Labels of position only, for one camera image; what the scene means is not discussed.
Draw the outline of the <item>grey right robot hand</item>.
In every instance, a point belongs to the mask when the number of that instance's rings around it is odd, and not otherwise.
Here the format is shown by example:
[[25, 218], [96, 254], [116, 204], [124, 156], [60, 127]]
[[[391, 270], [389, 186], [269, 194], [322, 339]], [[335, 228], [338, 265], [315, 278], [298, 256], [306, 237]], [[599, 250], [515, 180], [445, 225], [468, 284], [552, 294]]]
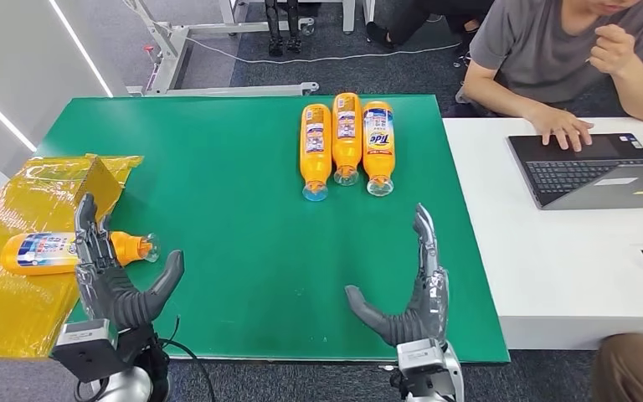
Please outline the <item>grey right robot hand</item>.
[[433, 338], [444, 347], [447, 344], [449, 279], [440, 264], [433, 219], [421, 203], [415, 206], [413, 228], [418, 237], [418, 270], [412, 295], [403, 312], [381, 312], [365, 300], [357, 286], [347, 285], [344, 291], [354, 315], [388, 345], [396, 347]]

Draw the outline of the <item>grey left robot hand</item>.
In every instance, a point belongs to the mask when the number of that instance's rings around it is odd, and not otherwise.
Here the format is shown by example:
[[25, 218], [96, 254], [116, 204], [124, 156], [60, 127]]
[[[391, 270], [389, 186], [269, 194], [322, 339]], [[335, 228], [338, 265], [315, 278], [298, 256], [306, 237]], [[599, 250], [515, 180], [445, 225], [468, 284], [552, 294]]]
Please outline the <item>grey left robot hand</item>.
[[106, 318], [119, 331], [146, 326], [159, 317], [183, 277], [183, 251], [173, 250], [163, 273], [141, 291], [116, 257], [110, 217], [96, 221], [96, 212], [94, 195], [86, 193], [75, 210], [75, 277], [81, 305], [89, 318]]

